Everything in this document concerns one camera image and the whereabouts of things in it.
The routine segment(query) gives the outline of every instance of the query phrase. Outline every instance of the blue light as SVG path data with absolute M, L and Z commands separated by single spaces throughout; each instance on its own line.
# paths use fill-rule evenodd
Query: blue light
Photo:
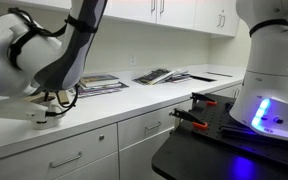
M 252 120 L 252 125 L 253 126 L 258 126 L 258 124 L 260 123 L 262 117 L 267 113 L 267 110 L 270 107 L 270 105 L 271 105 L 270 99 L 264 99 L 262 101 L 260 107 L 256 111 L 255 117 Z

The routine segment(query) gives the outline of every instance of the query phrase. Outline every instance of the upper cabinet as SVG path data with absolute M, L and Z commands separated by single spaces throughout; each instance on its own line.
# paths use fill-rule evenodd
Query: upper cabinet
M 193 29 L 196 0 L 155 0 L 156 23 Z
M 235 36 L 239 17 L 236 0 L 196 0 L 194 30 Z
M 0 0 L 57 11 L 68 11 L 71 0 Z M 108 0 L 104 15 L 139 22 L 235 36 L 239 17 L 236 0 Z

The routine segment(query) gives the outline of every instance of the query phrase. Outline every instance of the white wall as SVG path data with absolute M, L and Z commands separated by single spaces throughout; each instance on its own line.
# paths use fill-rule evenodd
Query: white wall
M 0 4 L 0 14 L 8 6 Z M 65 13 L 28 10 L 37 22 L 55 31 L 62 27 Z M 129 65 L 134 54 L 137 66 Z M 87 58 L 85 73 L 207 63 L 206 34 L 104 18 Z
M 251 50 L 251 39 L 246 23 L 240 20 L 235 38 L 212 38 L 209 63 L 246 67 Z

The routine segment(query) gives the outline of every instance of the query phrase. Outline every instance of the black table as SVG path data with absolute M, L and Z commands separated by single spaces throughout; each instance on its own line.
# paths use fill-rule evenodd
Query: black table
M 183 121 L 155 153 L 152 168 L 166 179 L 288 179 L 288 167 L 194 136 L 188 121 Z

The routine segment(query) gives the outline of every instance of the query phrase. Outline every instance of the wall outlet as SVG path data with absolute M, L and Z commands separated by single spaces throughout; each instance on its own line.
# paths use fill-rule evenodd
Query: wall outlet
M 136 56 L 134 54 L 130 54 L 129 61 L 130 61 L 130 66 L 136 66 L 137 65 Z

